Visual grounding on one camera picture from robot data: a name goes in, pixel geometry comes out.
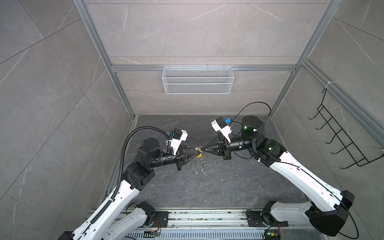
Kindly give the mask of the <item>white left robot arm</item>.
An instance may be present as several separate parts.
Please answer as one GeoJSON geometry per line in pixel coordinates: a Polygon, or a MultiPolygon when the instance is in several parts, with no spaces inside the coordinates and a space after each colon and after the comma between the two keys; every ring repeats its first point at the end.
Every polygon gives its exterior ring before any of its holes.
{"type": "Polygon", "coordinates": [[[140,191],[155,176],[154,169],[175,163],[180,169],[200,151],[188,146],[180,146],[176,153],[166,154],[159,141],[147,138],[142,142],[135,160],[126,168],[114,191],[101,206],[77,229],[65,231],[61,240],[121,240],[128,233],[155,222],[156,210],[147,202],[138,204],[127,216],[115,219],[140,191]]]}

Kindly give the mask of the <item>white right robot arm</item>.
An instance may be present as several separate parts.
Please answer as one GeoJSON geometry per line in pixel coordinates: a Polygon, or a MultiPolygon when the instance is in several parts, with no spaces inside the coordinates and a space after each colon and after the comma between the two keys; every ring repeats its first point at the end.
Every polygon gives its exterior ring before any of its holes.
{"type": "Polygon", "coordinates": [[[263,223],[269,227],[283,222],[312,225],[324,235],[335,237],[350,218],[355,196],[324,182],[300,164],[288,150],[265,136],[265,124],[256,116],[245,116],[239,135],[231,137],[231,120],[222,117],[212,121],[218,136],[200,149],[202,152],[230,160],[233,154],[248,151],[251,158],[276,171],[299,190],[309,201],[298,204],[269,201],[261,212],[263,223]]]}

